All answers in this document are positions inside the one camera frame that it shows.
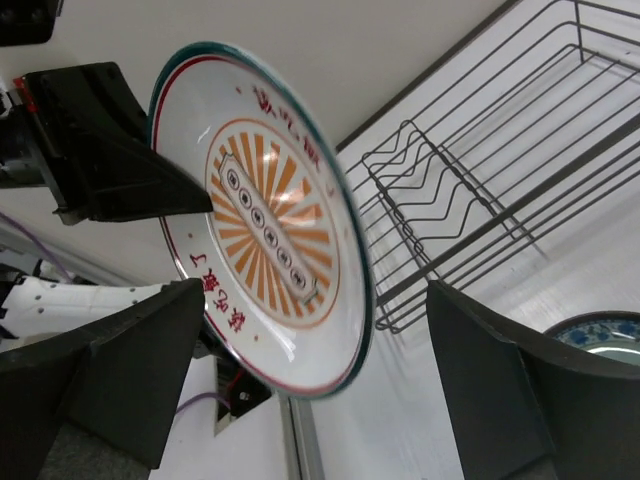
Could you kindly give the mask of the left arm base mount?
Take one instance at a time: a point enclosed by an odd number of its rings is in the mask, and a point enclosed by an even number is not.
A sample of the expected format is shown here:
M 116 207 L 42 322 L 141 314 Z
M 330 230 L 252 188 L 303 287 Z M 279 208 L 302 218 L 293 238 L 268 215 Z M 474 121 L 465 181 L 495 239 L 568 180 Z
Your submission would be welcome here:
M 214 402 L 215 434 L 272 396 L 272 391 L 251 375 L 218 340 L 201 334 L 193 358 L 211 360 L 214 366 L 214 388 L 197 394 L 192 403 Z

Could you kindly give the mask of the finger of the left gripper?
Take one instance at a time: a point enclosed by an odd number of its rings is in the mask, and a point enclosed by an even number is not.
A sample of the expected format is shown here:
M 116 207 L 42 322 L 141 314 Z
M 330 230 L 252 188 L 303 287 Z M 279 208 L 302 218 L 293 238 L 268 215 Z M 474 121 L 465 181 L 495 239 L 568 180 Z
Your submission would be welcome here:
M 114 62 L 28 73 L 46 187 L 66 225 L 209 213 L 195 180 L 149 145 L 148 117 Z

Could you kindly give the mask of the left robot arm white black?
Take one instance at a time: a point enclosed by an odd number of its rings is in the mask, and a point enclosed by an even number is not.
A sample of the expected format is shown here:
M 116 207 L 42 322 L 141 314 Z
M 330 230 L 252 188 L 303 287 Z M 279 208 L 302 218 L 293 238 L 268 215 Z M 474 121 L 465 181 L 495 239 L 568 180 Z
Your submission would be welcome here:
M 208 213 L 204 189 L 150 145 L 148 116 L 113 62 L 26 73 L 1 87 L 1 186 L 47 188 L 66 225 Z M 1 336 L 35 340 L 134 306 L 159 285 L 1 275 Z

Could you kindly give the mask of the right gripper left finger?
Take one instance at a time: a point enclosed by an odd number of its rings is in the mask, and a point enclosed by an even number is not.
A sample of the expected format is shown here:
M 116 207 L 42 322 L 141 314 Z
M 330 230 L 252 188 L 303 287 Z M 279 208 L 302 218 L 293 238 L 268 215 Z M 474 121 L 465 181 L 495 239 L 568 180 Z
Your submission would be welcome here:
M 35 479 L 75 436 L 144 473 L 159 467 L 203 323 L 197 279 L 1 355 L 1 476 Z

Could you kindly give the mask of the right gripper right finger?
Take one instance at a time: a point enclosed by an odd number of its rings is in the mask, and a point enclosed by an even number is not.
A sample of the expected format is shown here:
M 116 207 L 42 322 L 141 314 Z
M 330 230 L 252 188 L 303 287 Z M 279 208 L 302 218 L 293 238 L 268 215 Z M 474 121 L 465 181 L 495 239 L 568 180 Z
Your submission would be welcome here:
M 636 479 L 639 369 L 554 340 L 441 281 L 426 313 L 467 479 Z

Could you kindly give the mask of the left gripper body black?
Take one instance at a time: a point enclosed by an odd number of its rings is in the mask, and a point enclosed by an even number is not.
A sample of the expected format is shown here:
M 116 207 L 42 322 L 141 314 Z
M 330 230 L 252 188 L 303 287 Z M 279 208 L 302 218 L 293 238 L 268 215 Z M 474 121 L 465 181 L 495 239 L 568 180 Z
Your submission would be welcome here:
M 61 1 L 3 1 L 1 47 L 41 45 L 53 35 Z M 46 162 L 39 144 L 37 107 L 24 78 L 1 82 L 1 186 L 41 187 L 46 184 Z

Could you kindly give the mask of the orange sunburst plate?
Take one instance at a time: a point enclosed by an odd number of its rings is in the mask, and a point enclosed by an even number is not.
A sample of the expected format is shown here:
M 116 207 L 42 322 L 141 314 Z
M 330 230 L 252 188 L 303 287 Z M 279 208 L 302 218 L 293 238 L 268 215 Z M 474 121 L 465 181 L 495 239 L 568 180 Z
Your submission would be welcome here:
M 212 204 L 160 220 L 179 275 L 202 282 L 207 329 L 273 389 L 344 389 L 369 351 L 375 288 L 351 188 L 298 94 L 251 53 L 196 42 L 163 67 L 148 132 Z

